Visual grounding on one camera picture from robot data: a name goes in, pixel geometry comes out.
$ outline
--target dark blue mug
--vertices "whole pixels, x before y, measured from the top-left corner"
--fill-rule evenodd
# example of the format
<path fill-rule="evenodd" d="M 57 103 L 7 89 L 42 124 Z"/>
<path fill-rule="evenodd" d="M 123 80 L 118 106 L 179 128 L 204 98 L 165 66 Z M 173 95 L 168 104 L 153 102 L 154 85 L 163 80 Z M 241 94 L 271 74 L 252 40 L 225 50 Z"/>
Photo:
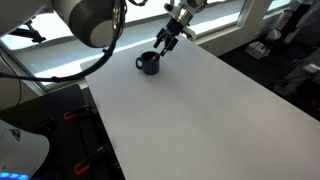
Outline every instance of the dark blue mug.
<path fill-rule="evenodd" d="M 147 75 L 155 75 L 160 69 L 160 59 L 153 59 L 157 53 L 153 51 L 145 52 L 136 60 L 136 67 Z"/>

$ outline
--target red clip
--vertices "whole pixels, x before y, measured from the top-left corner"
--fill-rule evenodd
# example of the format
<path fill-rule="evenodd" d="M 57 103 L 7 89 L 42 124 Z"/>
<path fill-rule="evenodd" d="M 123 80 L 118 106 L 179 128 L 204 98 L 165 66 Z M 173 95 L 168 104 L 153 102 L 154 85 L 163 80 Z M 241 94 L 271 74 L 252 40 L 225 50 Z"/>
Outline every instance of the red clip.
<path fill-rule="evenodd" d="M 63 119 L 65 121 L 70 121 L 70 120 L 73 120 L 73 119 L 76 119 L 77 118 L 77 114 L 71 114 L 70 112 L 67 112 L 67 113 L 64 113 L 63 115 Z"/>
<path fill-rule="evenodd" d="M 77 176 L 82 175 L 83 173 L 87 172 L 90 169 L 90 164 L 84 166 L 83 168 L 79 169 L 79 167 L 82 165 L 83 161 L 78 163 L 77 165 L 74 166 L 74 174 Z"/>

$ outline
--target black cable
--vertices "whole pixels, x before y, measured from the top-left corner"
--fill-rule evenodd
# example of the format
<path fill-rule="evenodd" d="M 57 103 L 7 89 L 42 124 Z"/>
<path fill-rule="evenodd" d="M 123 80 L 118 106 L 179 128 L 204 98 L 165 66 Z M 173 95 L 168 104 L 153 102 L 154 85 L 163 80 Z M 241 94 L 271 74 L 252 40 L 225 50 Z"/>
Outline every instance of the black cable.
<path fill-rule="evenodd" d="M 262 46 L 261 49 L 264 49 L 268 44 L 269 44 L 270 40 L 267 39 L 266 43 Z"/>
<path fill-rule="evenodd" d="M 304 74 L 304 75 L 300 75 L 300 76 L 295 76 L 295 77 L 287 78 L 287 79 L 284 79 L 284 80 L 281 80 L 281 81 L 274 81 L 274 82 L 270 83 L 269 85 L 267 85 L 267 87 L 269 87 L 269 86 L 271 86 L 271 85 L 279 84 L 279 83 L 291 83 L 292 80 L 298 79 L 298 78 L 302 78 L 302 77 L 311 77 L 311 76 L 310 76 L 310 75 L 307 75 L 307 74 Z"/>
<path fill-rule="evenodd" d="M 287 84 L 302 84 L 301 82 L 292 82 L 292 81 L 289 81 L 289 82 L 280 82 L 280 83 L 287 83 Z M 308 86 L 308 87 L 310 87 L 310 88 L 312 88 L 312 89 L 315 89 L 315 90 L 318 90 L 318 91 L 320 91 L 320 89 L 319 88 L 317 88 L 317 87 L 314 87 L 314 86 L 311 86 L 311 85 L 309 85 L 309 84 L 304 84 L 305 86 Z"/>
<path fill-rule="evenodd" d="M 144 6 L 146 5 L 146 3 L 148 2 L 148 0 L 143 0 L 141 3 L 137 3 L 135 0 L 128 0 L 131 4 L 135 5 L 135 6 Z"/>
<path fill-rule="evenodd" d="M 279 28 L 272 28 L 272 29 L 269 29 L 267 32 L 264 32 L 264 33 L 260 33 L 260 34 L 257 34 L 255 36 L 253 36 L 253 38 L 250 40 L 250 42 L 252 42 L 253 40 L 255 40 L 257 37 L 260 37 L 260 36 L 263 36 L 263 35 L 266 35 L 268 33 L 270 33 L 272 30 L 278 30 L 279 32 L 281 32 L 281 30 Z"/>
<path fill-rule="evenodd" d="M 95 62 L 91 67 L 83 70 L 74 75 L 65 76 L 65 77 L 56 77 L 53 76 L 51 78 L 37 78 L 37 77 L 28 77 L 28 76 L 17 76 L 11 74 L 0 73 L 0 78 L 10 78 L 10 79 L 19 79 L 19 80 L 27 80 L 27 81 L 41 81 L 41 82 L 66 82 L 66 81 L 75 81 L 84 78 L 85 76 L 90 75 L 91 73 L 95 72 L 99 68 L 101 68 L 113 54 L 113 51 L 116 47 L 117 40 L 124 28 L 125 24 L 125 0 L 119 0 L 120 2 L 120 22 L 118 24 L 118 28 L 115 29 L 113 34 L 112 42 L 108 48 L 108 50 L 103 49 L 104 55 Z"/>
<path fill-rule="evenodd" d="M 201 12 L 207 6 L 207 4 L 208 4 L 208 0 L 205 0 L 203 2 L 202 6 L 200 7 L 200 9 L 198 9 L 196 13 Z"/>
<path fill-rule="evenodd" d="M 127 14 L 127 12 L 128 12 L 127 1 L 124 1 L 124 13 Z"/>
<path fill-rule="evenodd" d="M 17 76 L 17 73 L 13 70 L 13 68 L 10 66 L 10 64 L 6 61 L 6 59 L 3 57 L 2 52 L 0 50 L 0 57 L 2 58 L 3 62 L 9 67 L 9 69 L 12 71 L 13 74 Z M 20 105 L 21 99 L 22 99 L 22 87 L 21 87 L 21 80 L 18 79 L 18 85 L 19 85 L 19 99 L 17 104 L 15 105 L 15 109 Z"/>

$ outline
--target mug handle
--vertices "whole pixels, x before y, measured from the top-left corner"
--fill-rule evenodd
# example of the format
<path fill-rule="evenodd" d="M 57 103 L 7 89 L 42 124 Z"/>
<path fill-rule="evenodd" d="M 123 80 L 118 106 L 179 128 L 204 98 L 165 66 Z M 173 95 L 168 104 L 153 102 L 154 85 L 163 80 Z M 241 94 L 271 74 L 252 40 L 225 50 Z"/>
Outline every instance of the mug handle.
<path fill-rule="evenodd" d="M 141 69 L 143 68 L 143 63 L 142 63 L 142 61 L 141 61 L 141 57 L 138 57 L 138 58 L 137 58 L 137 60 L 136 60 L 136 67 L 137 67 L 139 70 L 141 70 Z"/>

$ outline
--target white table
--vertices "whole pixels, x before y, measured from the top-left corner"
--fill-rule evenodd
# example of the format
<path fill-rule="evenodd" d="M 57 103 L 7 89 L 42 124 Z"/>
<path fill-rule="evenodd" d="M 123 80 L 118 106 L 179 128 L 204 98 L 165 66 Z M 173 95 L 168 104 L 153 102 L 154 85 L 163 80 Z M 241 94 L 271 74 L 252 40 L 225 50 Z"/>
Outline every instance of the white table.
<path fill-rule="evenodd" d="M 179 40 L 155 76 L 135 67 L 152 41 L 86 78 L 127 180 L 320 179 L 318 121 Z"/>

